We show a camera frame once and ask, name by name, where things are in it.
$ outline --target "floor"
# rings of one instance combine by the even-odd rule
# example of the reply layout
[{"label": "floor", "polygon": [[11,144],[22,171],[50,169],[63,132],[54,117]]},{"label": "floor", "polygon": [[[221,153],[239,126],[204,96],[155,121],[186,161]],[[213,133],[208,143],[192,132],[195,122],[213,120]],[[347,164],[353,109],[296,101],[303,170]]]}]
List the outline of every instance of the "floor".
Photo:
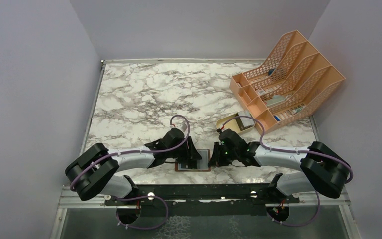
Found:
[{"label": "floor", "polygon": [[[107,64],[93,114],[86,148],[102,142],[110,149],[141,146],[165,135],[169,119],[182,114],[190,121],[198,149],[213,149],[218,141],[215,122],[242,108],[229,89],[233,75],[260,63],[154,63]],[[242,135],[258,140],[253,129]],[[272,146],[309,146],[315,141],[308,118],[282,127],[264,137]],[[263,183],[275,174],[289,173],[279,167],[234,166],[211,172],[175,172],[173,164],[119,172],[137,184]]]}]

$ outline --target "metal frame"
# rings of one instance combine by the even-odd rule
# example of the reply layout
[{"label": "metal frame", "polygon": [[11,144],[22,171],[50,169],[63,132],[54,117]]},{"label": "metal frame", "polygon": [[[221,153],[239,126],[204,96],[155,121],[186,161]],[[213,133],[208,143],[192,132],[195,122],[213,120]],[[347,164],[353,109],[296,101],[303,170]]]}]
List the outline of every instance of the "metal frame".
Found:
[{"label": "metal frame", "polygon": [[[88,123],[86,126],[85,135],[83,138],[83,142],[81,144],[80,155],[83,153],[86,143],[87,137],[90,131],[91,123],[93,120],[93,114],[96,108],[96,103],[98,99],[98,94],[101,87],[101,82],[104,76],[104,71],[106,64],[113,63],[236,63],[236,62],[263,62],[264,59],[130,59],[130,60],[104,60],[102,61],[102,69],[100,73],[100,77],[98,80],[98,87],[95,93],[92,109],[89,115]],[[314,119],[314,116],[310,117],[311,126],[313,128],[314,136],[317,141],[319,141],[319,133],[317,129],[317,125]],[[299,203],[292,203],[292,206],[314,206],[317,205],[317,197],[315,193],[301,193],[294,195],[299,197]],[[338,205],[342,220],[346,227],[349,238],[351,239],[360,239],[361,236],[359,234],[356,222],[352,217],[352,213],[350,210],[351,201],[349,199],[348,193],[346,189],[341,193],[341,196],[338,199],[330,199],[320,195],[321,205]],[[275,204],[266,204],[266,207],[275,206]],[[61,197],[58,204],[58,209],[56,212],[55,222],[51,232],[51,239],[59,239],[62,235],[64,222],[67,215],[67,210],[70,208],[119,208],[119,209],[128,209],[135,208],[135,205],[122,205],[122,206],[106,206],[104,195],[98,195],[88,201],[81,201],[78,195],[75,192],[71,192],[69,187],[63,186]]]}]

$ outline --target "gray panel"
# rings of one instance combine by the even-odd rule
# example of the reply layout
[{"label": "gray panel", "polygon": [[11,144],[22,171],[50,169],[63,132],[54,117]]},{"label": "gray panel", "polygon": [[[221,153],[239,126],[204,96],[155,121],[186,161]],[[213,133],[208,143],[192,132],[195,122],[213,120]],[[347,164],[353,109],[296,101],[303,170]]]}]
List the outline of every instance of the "gray panel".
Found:
[{"label": "gray panel", "polygon": [[50,236],[100,66],[67,0],[0,0],[0,238]]},{"label": "gray panel", "polygon": [[310,37],[347,80],[316,113],[322,142],[354,169],[363,238],[382,238],[382,1],[332,0]]},{"label": "gray panel", "polygon": [[99,56],[266,58],[279,37],[306,37],[329,0],[71,0]]},{"label": "gray panel", "polygon": [[[309,220],[316,206],[293,207],[290,223]],[[152,226],[162,218],[139,218],[135,223]],[[348,238],[339,206],[323,206],[318,219],[301,228],[277,225],[268,217],[170,217],[167,224],[153,231],[139,231],[117,226],[115,209],[68,209],[63,239],[97,238],[163,238],[163,239],[344,239]]]}]

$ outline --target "white marble surface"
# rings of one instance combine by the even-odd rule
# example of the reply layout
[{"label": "white marble surface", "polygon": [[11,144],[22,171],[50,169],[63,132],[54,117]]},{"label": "white marble surface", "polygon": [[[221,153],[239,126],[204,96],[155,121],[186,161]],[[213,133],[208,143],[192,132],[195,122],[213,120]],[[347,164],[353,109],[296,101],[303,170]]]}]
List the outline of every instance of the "white marble surface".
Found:
[{"label": "white marble surface", "polygon": [[[218,141],[215,122],[242,110],[229,89],[231,76],[258,67],[257,63],[108,64],[103,76],[87,147],[103,142],[109,148],[141,146],[165,135],[169,119],[182,114],[190,121],[199,149],[213,149]],[[258,140],[253,129],[242,135]],[[309,119],[285,126],[264,137],[272,146],[309,146],[315,141]],[[258,183],[269,182],[279,167],[215,167],[211,172],[175,172],[173,164],[131,169],[137,184]]]}]

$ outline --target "gray wall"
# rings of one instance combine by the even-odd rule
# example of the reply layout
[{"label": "gray wall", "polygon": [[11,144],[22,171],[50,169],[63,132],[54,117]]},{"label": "gray wall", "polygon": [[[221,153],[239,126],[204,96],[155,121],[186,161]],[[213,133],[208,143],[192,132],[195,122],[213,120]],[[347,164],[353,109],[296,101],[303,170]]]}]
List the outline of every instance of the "gray wall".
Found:
[{"label": "gray wall", "polygon": [[329,0],[71,0],[102,59],[266,58]]},{"label": "gray wall", "polygon": [[355,172],[363,238],[382,238],[382,1],[332,0],[310,40],[347,77],[316,114],[320,138]]},{"label": "gray wall", "polygon": [[100,58],[68,0],[0,1],[0,238],[48,238]]}]

